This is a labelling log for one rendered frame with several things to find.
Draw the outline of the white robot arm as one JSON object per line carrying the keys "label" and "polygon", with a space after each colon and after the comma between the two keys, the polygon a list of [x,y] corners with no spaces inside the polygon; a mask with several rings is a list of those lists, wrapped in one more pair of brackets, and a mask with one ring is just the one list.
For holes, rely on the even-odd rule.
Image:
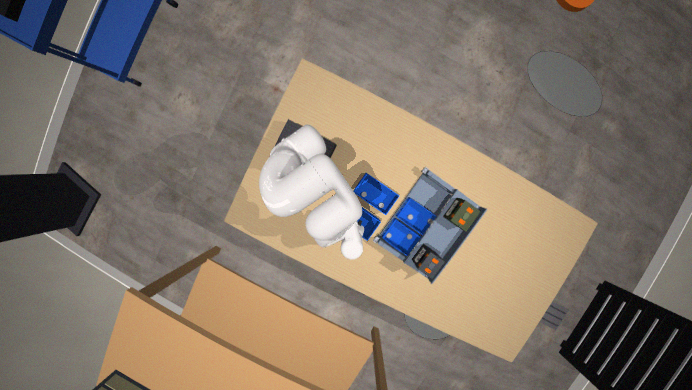
{"label": "white robot arm", "polygon": [[306,229],[321,247],[342,240],[343,256],[357,259],[363,252],[357,222],[362,216],[361,203],[335,163],[325,155],[326,145],[320,133],[306,125],[271,150],[259,177],[261,197],[271,213],[287,217],[334,190],[336,194],[309,213]]}

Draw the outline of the dark green tool case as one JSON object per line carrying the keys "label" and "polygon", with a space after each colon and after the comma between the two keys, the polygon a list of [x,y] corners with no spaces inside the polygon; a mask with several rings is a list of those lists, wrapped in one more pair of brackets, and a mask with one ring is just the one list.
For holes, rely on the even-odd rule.
{"label": "dark green tool case", "polygon": [[443,217],[466,232],[479,213],[480,210],[466,200],[456,198]]}

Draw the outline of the black tool case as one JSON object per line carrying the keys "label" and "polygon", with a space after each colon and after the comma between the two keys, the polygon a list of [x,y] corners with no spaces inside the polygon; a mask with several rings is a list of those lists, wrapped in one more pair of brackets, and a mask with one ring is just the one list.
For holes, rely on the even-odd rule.
{"label": "black tool case", "polygon": [[412,261],[414,262],[415,266],[419,271],[433,279],[433,277],[445,263],[443,259],[438,257],[440,256],[435,251],[433,251],[429,247],[427,248],[423,244],[412,258]]}

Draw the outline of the blue bin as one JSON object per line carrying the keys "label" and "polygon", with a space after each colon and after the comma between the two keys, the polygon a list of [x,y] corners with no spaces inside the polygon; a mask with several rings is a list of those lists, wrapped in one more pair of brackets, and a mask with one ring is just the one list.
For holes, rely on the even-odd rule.
{"label": "blue bin", "polygon": [[[362,216],[359,220],[362,221],[361,225],[364,227],[364,233],[363,233],[362,238],[364,238],[365,240],[369,240],[369,238],[374,233],[376,228],[379,226],[381,221],[379,218],[374,216],[372,213],[370,213],[369,211],[367,211],[363,207],[362,207]],[[357,220],[357,222],[359,220]]]}
{"label": "blue bin", "polygon": [[[367,196],[362,197],[362,192],[366,192]],[[367,173],[355,187],[354,193],[383,214],[387,214],[399,198],[398,194]],[[383,203],[384,207],[380,208],[379,203]]]}
{"label": "blue bin", "polygon": [[[417,232],[422,232],[425,233],[426,230],[429,228],[430,224],[427,222],[428,219],[434,219],[436,218],[436,215],[431,213],[429,210],[418,204],[416,201],[412,201],[413,199],[408,198],[403,206],[400,208],[400,210],[397,213],[397,217],[402,220],[404,223],[406,223],[408,226],[416,230]],[[417,204],[416,204],[417,203]],[[409,204],[409,205],[408,205]],[[408,205],[408,206],[407,206]],[[420,206],[419,206],[420,205]],[[423,208],[424,209],[423,209]],[[406,208],[406,209],[405,209]],[[405,210],[404,210],[405,209]],[[427,211],[426,211],[426,210]],[[402,213],[403,212],[403,213]],[[429,213],[430,212],[430,213]],[[409,214],[413,215],[413,219],[409,220],[407,217]],[[432,215],[433,214],[433,215]],[[401,216],[400,216],[401,215]],[[400,216],[400,217],[399,217]],[[423,235],[420,233],[421,235]]]}
{"label": "blue bin", "polygon": [[[396,222],[397,221],[397,222]],[[396,222],[396,223],[395,223]],[[393,226],[394,225],[394,226]],[[404,228],[405,227],[405,228]],[[392,229],[391,229],[392,228]],[[407,230],[407,229],[408,230]],[[390,230],[391,229],[391,230]],[[411,232],[410,232],[410,231]],[[392,237],[387,238],[385,237],[387,233],[391,233]],[[415,235],[414,235],[414,234]],[[407,239],[407,234],[412,235],[412,239]],[[397,219],[393,219],[389,226],[386,228],[386,230],[383,233],[383,239],[386,240],[390,245],[392,245],[394,248],[405,254],[406,256],[409,255],[409,253],[412,251],[412,249],[415,247],[417,242],[420,240],[420,236],[417,235],[416,232],[411,230],[409,227],[398,221]],[[396,247],[395,247],[396,246]]]}

